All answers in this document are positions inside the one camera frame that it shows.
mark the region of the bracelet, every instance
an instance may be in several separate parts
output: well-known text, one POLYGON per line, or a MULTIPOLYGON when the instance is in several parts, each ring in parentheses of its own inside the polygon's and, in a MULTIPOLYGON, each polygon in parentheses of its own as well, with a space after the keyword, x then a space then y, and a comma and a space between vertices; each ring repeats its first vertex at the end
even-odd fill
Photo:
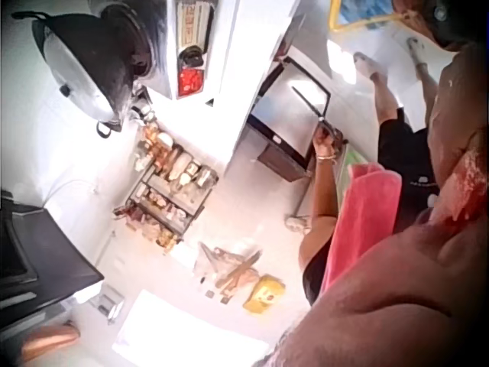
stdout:
POLYGON ((329 156, 324 156, 324 155, 318 155, 316 156, 317 161, 334 161, 336 158, 335 154, 329 155, 329 156))

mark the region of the pink cloth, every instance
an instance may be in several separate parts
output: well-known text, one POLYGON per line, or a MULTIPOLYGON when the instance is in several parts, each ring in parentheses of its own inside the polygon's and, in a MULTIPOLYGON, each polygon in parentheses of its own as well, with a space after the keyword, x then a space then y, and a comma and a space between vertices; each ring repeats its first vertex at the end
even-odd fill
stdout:
POLYGON ((321 292, 368 249, 391 235, 396 221, 401 176, 375 163, 348 169, 351 183, 336 223, 321 292))

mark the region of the hand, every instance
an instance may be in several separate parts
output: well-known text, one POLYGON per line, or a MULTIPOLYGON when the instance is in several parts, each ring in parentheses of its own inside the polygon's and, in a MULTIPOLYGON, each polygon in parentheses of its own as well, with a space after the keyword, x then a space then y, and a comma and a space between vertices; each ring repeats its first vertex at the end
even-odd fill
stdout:
POLYGON ((333 137, 321 126, 318 127, 313 138, 314 149, 316 150, 317 158, 335 157, 335 149, 333 148, 333 137))

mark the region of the foot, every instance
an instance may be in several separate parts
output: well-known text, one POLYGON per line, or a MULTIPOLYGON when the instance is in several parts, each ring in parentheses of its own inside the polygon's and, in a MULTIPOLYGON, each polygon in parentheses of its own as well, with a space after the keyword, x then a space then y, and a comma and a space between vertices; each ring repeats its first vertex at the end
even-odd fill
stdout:
POLYGON ((310 225, 306 217, 290 216, 285 219, 285 226, 291 232, 298 232, 303 235, 309 232, 310 225))
POLYGON ((379 63, 373 61, 370 57, 362 52, 355 52, 353 55, 353 60, 358 72, 368 79, 372 79, 374 74, 378 74, 378 76, 382 76, 383 79, 387 79, 386 70, 379 63))
POLYGON ((414 66, 426 65, 425 45, 416 37, 410 37, 407 39, 407 47, 410 50, 411 59, 413 59, 414 66))

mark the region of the yellow frame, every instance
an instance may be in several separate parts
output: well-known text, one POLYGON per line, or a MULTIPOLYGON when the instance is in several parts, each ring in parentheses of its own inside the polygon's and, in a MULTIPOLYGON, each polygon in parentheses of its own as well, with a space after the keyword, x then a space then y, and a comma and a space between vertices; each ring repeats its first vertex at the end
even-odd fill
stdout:
POLYGON ((354 21, 349 24, 337 24, 340 8, 342 6, 342 0, 331 0, 331 7, 329 9, 328 26, 333 32, 350 31, 351 29, 363 27, 367 24, 377 23, 379 21, 396 21, 402 19, 402 15, 393 13, 389 15, 378 15, 376 17, 362 19, 360 21, 354 21))

